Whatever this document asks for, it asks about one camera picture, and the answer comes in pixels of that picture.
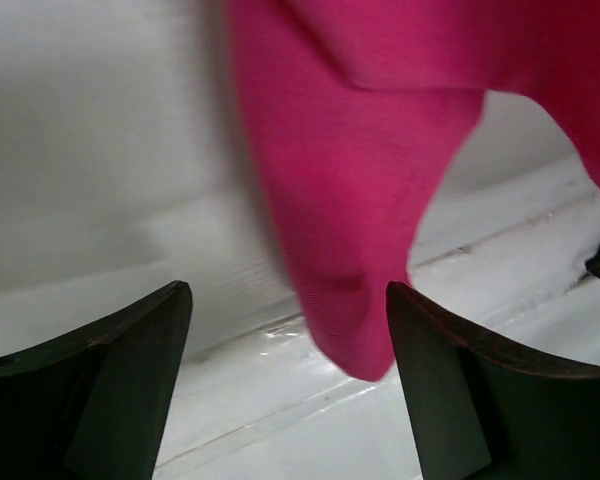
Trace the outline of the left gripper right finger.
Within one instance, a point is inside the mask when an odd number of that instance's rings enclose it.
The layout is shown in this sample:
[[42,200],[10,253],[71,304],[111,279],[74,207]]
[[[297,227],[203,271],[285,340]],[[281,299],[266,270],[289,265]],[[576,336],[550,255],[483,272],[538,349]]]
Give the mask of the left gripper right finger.
[[426,479],[600,479],[600,366],[451,313],[406,284],[387,317]]

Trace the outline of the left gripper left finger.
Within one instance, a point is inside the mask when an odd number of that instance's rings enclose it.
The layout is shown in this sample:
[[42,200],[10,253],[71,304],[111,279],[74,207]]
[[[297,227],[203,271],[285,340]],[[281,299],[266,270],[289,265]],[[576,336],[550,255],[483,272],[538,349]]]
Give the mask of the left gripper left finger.
[[0,357],[0,479],[149,479],[192,314],[172,282]]

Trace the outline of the pink trousers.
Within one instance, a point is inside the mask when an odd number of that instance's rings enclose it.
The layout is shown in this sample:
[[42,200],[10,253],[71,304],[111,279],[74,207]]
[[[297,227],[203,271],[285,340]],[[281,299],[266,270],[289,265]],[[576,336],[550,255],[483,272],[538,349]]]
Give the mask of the pink trousers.
[[600,1],[231,1],[237,93],[317,347],[377,381],[385,290],[488,91],[538,103],[600,188]]

